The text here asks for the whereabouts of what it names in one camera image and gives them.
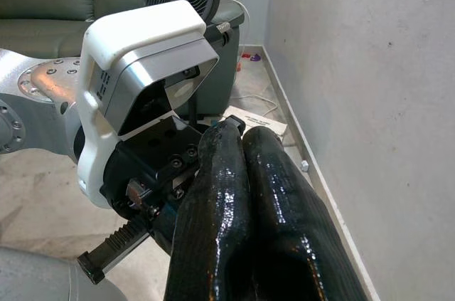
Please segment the black wet fabric tube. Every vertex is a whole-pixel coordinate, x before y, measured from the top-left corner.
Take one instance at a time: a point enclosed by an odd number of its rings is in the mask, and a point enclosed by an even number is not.
[[[178,210],[165,300],[244,300],[251,215],[239,130],[221,122],[199,144],[200,171]]]
[[[327,208],[265,127],[243,138],[263,300],[367,300]]]

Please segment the white cable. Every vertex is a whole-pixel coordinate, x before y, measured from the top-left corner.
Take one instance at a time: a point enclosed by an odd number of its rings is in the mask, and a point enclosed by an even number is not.
[[[249,32],[250,32],[250,13],[248,11],[248,8],[240,1],[238,0],[224,0],[224,1],[230,1],[230,2],[234,2],[235,4],[238,4],[240,6],[240,8],[243,9],[243,11],[245,12],[245,14],[247,15],[247,25],[245,26],[245,34],[243,36],[243,48],[242,48],[242,52],[240,52],[240,57],[239,57],[239,60],[237,61],[237,64],[240,62],[240,59],[242,59],[243,55],[245,54],[245,42],[249,36]]]
[[[231,99],[233,99],[233,100],[241,100],[243,98],[257,98],[259,100],[264,100],[265,102],[273,104],[274,107],[272,109],[270,109],[269,111],[267,111],[265,114],[263,114],[263,117],[265,115],[268,115],[272,111],[275,111],[276,109],[278,109],[278,104],[275,103],[273,100],[269,100],[266,97],[262,97],[262,96],[259,96],[259,95],[246,95],[246,96],[238,96],[238,97],[234,96],[234,97],[231,97]]]

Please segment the concrete floor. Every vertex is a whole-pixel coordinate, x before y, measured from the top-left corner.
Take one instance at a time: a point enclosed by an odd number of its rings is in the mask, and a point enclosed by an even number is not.
[[[242,60],[242,67],[232,96],[256,94],[278,104],[263,63]],[[230,104],[259,115],[272,106],[255,98],[233,98]],[[280,108],[267,117],[285,122]],[[299,165],[289,131],[283,143]],[[75,170],[69,158],[37,149],[0,156],[0,245],[74,260],[117,230],[125,220],[93,206],[80,192]],[[149,239],[107,277],[129,300],[162,300],[168,264],[167,254]]]

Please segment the baseboard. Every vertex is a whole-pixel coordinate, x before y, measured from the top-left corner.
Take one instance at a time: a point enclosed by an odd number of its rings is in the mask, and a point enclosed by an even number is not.
[[[305,137],[305,134],[297,121],[296,115],[292,110],[292,106],[289,104],[289,100],[286,93],[279,81],[278,75],[274,66],[270,60],[267,50],[263,46],[245,46],[247,52],[254,52],[259,54],[264,61],[265,68],[269,74],[270,80],[272,81],[273,88],[277,94],[279,104],[282,107],[284,116],[288,123],[289,129],[296,141],[296,146],[299,148],[301,156],[309,163],[309,176],[316,193],[323,199],[326,204],[328,211],[331,215],[333,222],[338,230],[338,234],[341,237],[343,246],[348,253],[350,261],[352,262],[357,275],[362,282],[365,293],[372,301],[380,301],[379,295],[373,285],[373,282],[368,275],[368,272],[363,264],[360,253],[355,246],[354,240],[350,234],[350,231],[343,220],[340,210],[336,204],[335,199],[330,192],[326,180],[319,168],[314,153],[311,151],[309,143]]]

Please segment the gray couch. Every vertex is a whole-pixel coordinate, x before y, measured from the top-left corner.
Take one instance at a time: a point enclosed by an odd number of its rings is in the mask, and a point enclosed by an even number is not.
[[[78,56],[82,36],[94,20],[143,5],[142,0],[0,0],[0,48],[36,58]],[[233,32],[209,39],[220,62],[198,91],[200,114],[221,113],[228,103],[243,20],[238,6],[221,1],[212,22],[229,21]],[[185,114],[186,107],[180,112]]]

